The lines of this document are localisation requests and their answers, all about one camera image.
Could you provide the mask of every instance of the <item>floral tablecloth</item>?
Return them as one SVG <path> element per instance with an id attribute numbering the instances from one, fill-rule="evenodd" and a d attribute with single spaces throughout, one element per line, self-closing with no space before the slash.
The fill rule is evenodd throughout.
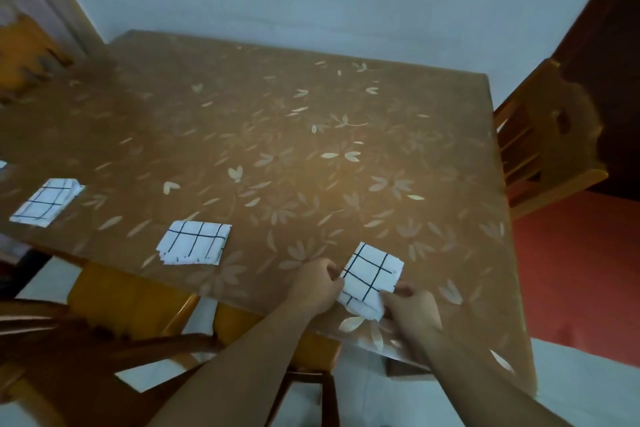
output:
<path id="1" fill-rule="evenodd" d="M 535 392 L 485 75 L 151 32 L 110 52 L 2 111 L 0 232 L 261 313 L 364 241 Z M 86 188 L 48 228 L 10 223 L 52 177 Z M 185 219 L 232 225 L 220 266 L 159 260 Z M 390 320 L 350 316 L 312 326 L 411 361 Z"/>

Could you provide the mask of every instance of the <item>dining table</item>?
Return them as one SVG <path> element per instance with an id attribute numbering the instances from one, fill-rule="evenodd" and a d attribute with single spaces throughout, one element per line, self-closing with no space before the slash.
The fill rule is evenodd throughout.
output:
<path id="1" fill-rule="evenodd" d="M 0 232 L 260 314 L 364 242 L 535 395 L 492 115 L 481 73 L 133 30 L 0 110 Z M 47 227 L 9 221 L 50 178 L 84 189 Z M 176 220 L 232 225 L 220 265 L 163 263 Z M 386 316 L 310 327 L 417 361 Z"/>

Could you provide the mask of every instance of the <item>right hand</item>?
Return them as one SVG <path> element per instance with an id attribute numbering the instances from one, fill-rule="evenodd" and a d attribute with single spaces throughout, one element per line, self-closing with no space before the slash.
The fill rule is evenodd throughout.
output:
<path id="1" fill-rule="evenodd" d="M 442 330 L 438 305 L 429 291 L 398 282 L 395 293 L 380 291 L 380 295 L 407 339 L 417 341 L 429 330 Z"/>

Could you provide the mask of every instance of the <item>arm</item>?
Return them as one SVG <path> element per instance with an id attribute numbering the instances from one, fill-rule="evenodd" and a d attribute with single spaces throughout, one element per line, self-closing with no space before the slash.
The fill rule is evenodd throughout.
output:
<path id="1" fill-rule="evenodd" d="M 467 427 L 570 427 L 444 334 L 432 293 L 403 284 L 396 291 L 409 296 L 383 293 L 385 305 Z"/>
<path id="2" fill-rule="evenodd" d="M 335 264 L 300 268 L 287 299 L 213 358 L 158 411 L 148 427 L 262 427 L 309 321 L 328 310 L 344 287 Z"/>

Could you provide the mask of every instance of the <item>floor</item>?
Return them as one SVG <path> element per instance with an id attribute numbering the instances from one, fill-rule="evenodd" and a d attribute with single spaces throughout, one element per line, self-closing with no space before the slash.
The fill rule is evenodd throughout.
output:
<path id="1" fill-rule="evenodd" d="M 21 298 L 65 302 L 79 269 L 52 259 L 20 293 Z M 185 332 L 211 333 L 216 303 L 201 301 Z M 640 369 L 572 348 L 533 340 L 538 400 L 576 427 L 631 427 L 640 424 Z M 163 361 L 119 373 L 145 390 L 182 372 Z M 345 346 L 334 372 L 340 418 L 345 427 L 460 427 L 462 422 L 436 382 L 395 382 L 384 375 L 379 356 Z M 276 418 L 276 426 L 318 426 L 316 385 L 295 385 Z M 0 405 L 0 424 L 37 424 L 16 403 Z"/>

